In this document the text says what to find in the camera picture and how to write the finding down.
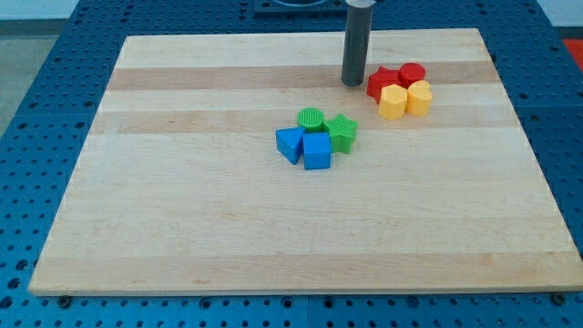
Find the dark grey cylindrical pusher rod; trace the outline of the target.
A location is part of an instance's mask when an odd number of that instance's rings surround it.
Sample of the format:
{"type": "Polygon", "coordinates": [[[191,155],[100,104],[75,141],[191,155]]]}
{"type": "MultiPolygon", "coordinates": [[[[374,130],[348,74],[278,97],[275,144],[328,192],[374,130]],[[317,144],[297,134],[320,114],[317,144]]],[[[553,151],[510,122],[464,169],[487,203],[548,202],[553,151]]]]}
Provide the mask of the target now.
{"type": "Polygon", "coordinates": [[[347,0],[342,82],[347,87],[363,83],[375,0],[347,0]]]}

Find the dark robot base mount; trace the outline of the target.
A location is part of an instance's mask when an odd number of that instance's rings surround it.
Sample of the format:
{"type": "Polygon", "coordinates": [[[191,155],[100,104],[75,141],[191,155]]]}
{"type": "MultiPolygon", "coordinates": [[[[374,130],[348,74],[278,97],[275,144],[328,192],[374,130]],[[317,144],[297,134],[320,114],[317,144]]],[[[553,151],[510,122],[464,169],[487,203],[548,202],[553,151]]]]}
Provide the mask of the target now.
{"type": "Polygon", "coordinates": [[[253,0],[255,16],[344,13],[343,0],[253,0]]]}

